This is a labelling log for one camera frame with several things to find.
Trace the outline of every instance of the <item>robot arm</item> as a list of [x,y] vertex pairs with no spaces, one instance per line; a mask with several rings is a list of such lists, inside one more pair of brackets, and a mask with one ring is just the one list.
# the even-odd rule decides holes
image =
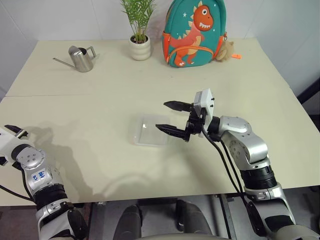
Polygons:
[[296,225],[281,185],[271,168],[266,143],[240,117],[213,116],[214,98],[210,89],[197,92],[194,102],[165,102],[177,111],[190,112],[185,130],[167,124],[157,124],[161,131],[189,141],[191,134],[201,134],[204,128],[210,140],[223,142],[240,170],[244,191],[250,199],[246,210],[254,232],[272,240],[319,239],[312,230]]
[[12,125],[6,125],[6,128],[16,134],[0,128],[0,154],[5,158],[2,165],[7,162],[19,165],[24,172],[27,190],[36,204],[39,239],[84,239],[88,227],[68,199],[59,171],[48,164],[43,150],[20,139],[27,136],[25,130]]

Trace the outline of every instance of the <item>green backpack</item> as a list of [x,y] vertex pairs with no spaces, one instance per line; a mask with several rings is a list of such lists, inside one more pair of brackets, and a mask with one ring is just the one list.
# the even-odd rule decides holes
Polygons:
[[216,57],[226,32],[223,0],[174,0],[162,34],[165,61],[173,67],[193,67]]

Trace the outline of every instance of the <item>dinosaur print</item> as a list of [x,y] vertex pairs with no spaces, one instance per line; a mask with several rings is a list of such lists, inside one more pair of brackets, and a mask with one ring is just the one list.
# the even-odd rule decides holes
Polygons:
[[[174,64],[178,67],[185,66],[186,62],[188,64],[194,64],[192,61],[193,58],[197,55],[197,49],[187,48],[187,46],[198,47],[202,41],[205,40],[205,37],[201,32],[209,31],[213,24],[214,19],[210,14],[209,8],[206,5],[203,5],[202,1],[198,3],[198,6],[193,7],[193,15],[190,16],[193,21],[189,21],[190,30],[186,30],[178,39],[170,38],[170,45],[174,48],[186,47],[176,51],[176,56],[174,59]],[[183,57],[188,55],[186,62],[183,61]]]

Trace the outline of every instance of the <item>white flower pot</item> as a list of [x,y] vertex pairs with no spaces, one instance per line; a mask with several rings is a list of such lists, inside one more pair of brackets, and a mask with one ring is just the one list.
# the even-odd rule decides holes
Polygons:
[[135,43],[129,39],[131,57],[138,61],[146,60],[151,55],[150,37],[144,43]]

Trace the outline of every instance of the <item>watering can handle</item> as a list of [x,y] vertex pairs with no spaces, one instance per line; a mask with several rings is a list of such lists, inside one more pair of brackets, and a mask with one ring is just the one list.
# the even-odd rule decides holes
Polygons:
[[97,56],[93,46],[88,47],[86,50],[87,50],[87,51],[88,51],[88,50],[91,50],[92,55],[93,55],[93,58],[95,58],[95,57]]

